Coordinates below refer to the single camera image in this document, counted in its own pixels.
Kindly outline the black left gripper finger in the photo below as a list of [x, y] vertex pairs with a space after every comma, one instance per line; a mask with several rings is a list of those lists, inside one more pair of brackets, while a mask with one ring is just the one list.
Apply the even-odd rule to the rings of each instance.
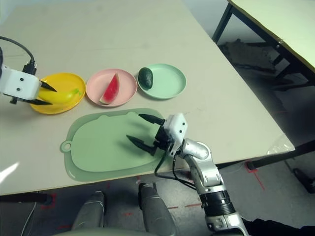
[[50, 102], [42, 101], [42, 100], [38, 100], [38, 99], [30, 100], [29, 103], [33, 104], [33, 105], [40, 105], [40, 106], [52, 105], [52, 103], [50, 103]]
[[50, 86], [48, 83], [44, 82], [44, 81], [40, 81], [40, 89], [41, 90], [48, 90], [48, 91], [52, 91], [52, 92], [57, 92], [52, 86]]

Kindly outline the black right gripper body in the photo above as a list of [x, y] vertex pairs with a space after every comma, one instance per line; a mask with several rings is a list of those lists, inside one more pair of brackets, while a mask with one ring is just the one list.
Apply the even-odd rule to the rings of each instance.
[[174, 157], [178, 149], [178, 121], [177, 118], [164, 119], [164, 125], [159, 125], [159, 130], [156, 134], [158, 147], [165, 150], [167, 155]]

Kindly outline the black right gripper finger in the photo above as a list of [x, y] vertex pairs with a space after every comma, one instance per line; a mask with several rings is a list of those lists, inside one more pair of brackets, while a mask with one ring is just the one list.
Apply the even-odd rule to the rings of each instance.
[[158, 118], [156, 116], [149, 114], [139, 114], [139, 116], [152, 124], [164, 125], [164, 119]]
[[136, 147], [138, 147], [139, 149], [149, 153], [150, 155], [154, 155], [156, 152], [156, 147], [155, 146], [149, 146], [147, 144], [144, 143], [143, 140], [140, 140], [136, 137], [127, 135], [126, 136]]

